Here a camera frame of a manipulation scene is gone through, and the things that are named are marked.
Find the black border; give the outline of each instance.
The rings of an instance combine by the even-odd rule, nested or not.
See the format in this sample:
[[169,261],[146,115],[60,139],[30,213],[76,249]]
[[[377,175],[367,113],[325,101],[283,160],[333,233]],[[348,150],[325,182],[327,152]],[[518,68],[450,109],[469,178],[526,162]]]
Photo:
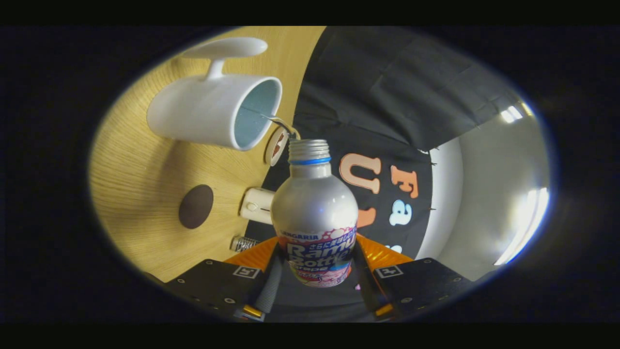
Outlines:
[[[422,27],[523,88],[557,149],[544,234],[492,281],[427,322],[620,320],[616,67],[619,27]],[[221,27],[3,27],[6,320],[209,322],[123,262],[94,220],[90,140],[114,100]]]

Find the mug handle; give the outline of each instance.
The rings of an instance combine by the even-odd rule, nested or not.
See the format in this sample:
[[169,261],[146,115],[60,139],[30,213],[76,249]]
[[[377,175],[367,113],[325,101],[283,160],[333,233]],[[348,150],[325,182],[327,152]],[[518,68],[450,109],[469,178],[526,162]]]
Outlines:
[[213,80],[222,77],[222,67],[227,58],[260,55],[267,49],[267,46],[267,42],[255,37],[226,38],[191,48],[183,54],[183,57],[210,59],[211,65],[205,80]]

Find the bottle label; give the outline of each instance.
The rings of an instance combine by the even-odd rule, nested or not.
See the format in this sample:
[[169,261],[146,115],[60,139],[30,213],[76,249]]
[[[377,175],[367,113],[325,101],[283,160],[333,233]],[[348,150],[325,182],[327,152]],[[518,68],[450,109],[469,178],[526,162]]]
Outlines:
[[291,269],[305,285],[332,287],[349,275],[357,232],[355,225],[321,234],[277,232]]

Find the black cloth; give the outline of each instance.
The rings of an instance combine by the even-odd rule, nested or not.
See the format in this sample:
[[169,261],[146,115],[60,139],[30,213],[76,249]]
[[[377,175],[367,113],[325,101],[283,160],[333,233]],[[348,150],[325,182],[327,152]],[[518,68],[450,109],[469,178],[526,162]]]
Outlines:
[[[378,193],[344,181],[361,210],[376,210],[374,222],[358,232],[384,245],[400,246],[403,254],[415,258],[428,225],[433,192],[428,151],[516,103],[510,91],[498,75],[425,34],[400,27],[328,27],[309,61],[293,125],[302,138],[327,140],[332,174],[340,179],[340,163],[347,154],[381,160],[378,174],[351,168],[354,176],[378,178]],[[276,191],[289,177],[287,159],[285,149],[267,173],[263,188]],[[392,166],[415,172],[415,198],[401,189],[402,183],[392,183]],[[394,224],[390,216],[399,207],[410,209],[411,218]],[[275,232],[271,225],[250,221],[246,236],[266,240]],[[306,314],[299,318],[303,320],[312,318],[307,314],[312,307],[359,303],[359,291],[350,284],[357,277],[352,273],[349,278],[317,292],[283,277],[275,304],[300,307]],[[277,314],[275,310],[271,316],[294,317]],[[314,320],[324,319],[321,314]]]

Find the orange letter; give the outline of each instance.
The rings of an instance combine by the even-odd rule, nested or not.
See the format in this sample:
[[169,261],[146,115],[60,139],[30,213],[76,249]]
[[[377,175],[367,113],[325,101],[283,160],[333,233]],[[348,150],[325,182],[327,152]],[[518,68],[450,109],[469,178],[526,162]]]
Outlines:
[[360,154],[349,153],[343,156],[340,161],[340,177],[342,177],[345,182],[354,186],[370,189],[373,194],[379,193],[379,178],[375,178],[371,181],[369,179],[356,177],[351,174],[351,167],[353,166],[368,168],[378,175],[381,173],[381,160],[379,158],[371,159]]
[[377,216],[377,210],[374,207],[370,207],[367,210],[357,210],[357,227],[362,228],[374,223],[374,218]]
[[392,173],[393,185],[397,185],[398,182],[402,182],[402,184],[398,188],[408,193],[411,192],[410,196],[412,199],[418,197],[418,175],[415,173],[415,171],[401,171],[394,165],[390,167],[390,171]]

